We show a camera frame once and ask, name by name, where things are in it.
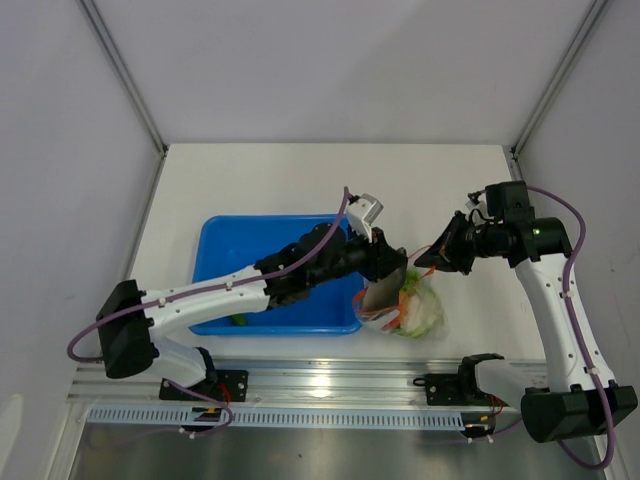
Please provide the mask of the green grape bunch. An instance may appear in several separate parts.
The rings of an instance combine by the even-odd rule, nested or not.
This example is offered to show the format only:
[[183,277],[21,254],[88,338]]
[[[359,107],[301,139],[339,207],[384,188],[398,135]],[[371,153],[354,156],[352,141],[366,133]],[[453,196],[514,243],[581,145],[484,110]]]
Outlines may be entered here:
[[406,272],[404,283],[401,287],[401,290],[404,292],[412,289],[417,283],[421,280],[421,274],[419,271],[415,269],[410,269]]

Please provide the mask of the grey toy fish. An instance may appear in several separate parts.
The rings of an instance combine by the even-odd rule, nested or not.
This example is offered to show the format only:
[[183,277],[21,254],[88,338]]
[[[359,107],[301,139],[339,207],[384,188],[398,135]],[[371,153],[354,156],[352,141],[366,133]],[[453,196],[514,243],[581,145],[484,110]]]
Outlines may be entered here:
[[361,309],[377,311],[390,308],[399,302],[399,292],[404,286],[407,269],[396,269],[387,277],[369,283],[361,300]]

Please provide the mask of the clear zip top bag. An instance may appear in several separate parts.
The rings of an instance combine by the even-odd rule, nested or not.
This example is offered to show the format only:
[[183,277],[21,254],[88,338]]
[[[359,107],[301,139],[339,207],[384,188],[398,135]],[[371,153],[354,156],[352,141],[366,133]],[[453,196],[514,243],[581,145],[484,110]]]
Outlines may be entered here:
[[406,267],[377,282],[368,282],[352,299],[360,324],[385,335],[421,338],[444,321],[444,307],[432,287],[433,268],[417,268],[413,262],[425,245],[408,256]]

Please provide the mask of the red orange mango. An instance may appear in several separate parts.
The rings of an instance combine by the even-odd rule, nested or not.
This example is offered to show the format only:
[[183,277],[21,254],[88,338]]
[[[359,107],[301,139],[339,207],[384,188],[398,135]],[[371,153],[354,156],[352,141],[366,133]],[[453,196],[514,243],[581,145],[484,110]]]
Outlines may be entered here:
[[399,302],[397,305],[390,307],[387,312],[384,313],[382,320],[383,325],[381,329],[385,332],[394,330],[401,326],[402,320],[406,314],[407,294],[403,291],[399,293]]

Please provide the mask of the white cauliflower with leaves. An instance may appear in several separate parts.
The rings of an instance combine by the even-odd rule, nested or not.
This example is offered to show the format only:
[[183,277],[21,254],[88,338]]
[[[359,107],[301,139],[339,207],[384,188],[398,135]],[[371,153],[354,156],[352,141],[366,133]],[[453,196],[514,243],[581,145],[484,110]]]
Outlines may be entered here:
[[444,319],[442,302],[428,279],[421,280],[407,294],[406,314],[395,335],[421,338]]

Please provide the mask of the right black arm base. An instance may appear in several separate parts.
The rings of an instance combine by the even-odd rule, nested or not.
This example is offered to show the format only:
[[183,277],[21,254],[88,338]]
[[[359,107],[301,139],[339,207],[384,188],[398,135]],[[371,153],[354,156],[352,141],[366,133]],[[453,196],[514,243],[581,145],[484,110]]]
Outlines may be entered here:
[[415,377],[412,385],[424,390],[431,406],[507,406],[499,397],[480,390],[475,380],[460,374],[424,374]]

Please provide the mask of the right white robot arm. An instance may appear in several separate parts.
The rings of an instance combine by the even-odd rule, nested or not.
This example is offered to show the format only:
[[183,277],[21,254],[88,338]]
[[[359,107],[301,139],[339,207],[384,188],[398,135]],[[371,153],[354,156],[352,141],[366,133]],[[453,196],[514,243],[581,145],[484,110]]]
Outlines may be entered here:
[[458,395],[479,403],[493,394],[521,412],[538,443],[611,435],[638,406],[618,384],[591,331],[573,265],[580,246],[557,218],[539,218],[523,181],[488,185],[479,223],[455,212],[437,240],[414,262],[419,268],[467,275],[479,258],[507,260],[523,286],[543,344],[547,384],[527,386],[502,358],[468,357],[473,369],[456,380]]

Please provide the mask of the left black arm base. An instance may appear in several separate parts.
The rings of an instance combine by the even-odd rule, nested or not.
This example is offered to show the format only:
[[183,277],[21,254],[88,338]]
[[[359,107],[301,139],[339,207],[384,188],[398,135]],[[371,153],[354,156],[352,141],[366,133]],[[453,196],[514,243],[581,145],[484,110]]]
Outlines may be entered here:
[[224,403],[243,403],[246,401],[249,386],[247,370],[218,370],[217,380],[204,380],[187,387],[184,392],[164,379],[159,389],[159,399],[163,401],[197,401],[201,396]]

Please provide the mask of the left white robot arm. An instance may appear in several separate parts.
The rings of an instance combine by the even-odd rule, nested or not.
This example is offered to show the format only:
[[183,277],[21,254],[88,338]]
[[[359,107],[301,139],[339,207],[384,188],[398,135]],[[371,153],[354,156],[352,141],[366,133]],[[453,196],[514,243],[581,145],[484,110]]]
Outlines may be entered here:
[[197,400],[216,390],[209,352],[171,339],[175,331],[223,317],[260,313],[307,299],[313,288],[357,273],[370,282],[406,266],[403,249],[379,228],[370,235],[318,224],[298,241],[255,264],[186,287],[143,291],[118,283],[96,316],[105,374],[110,379],[154,372]]

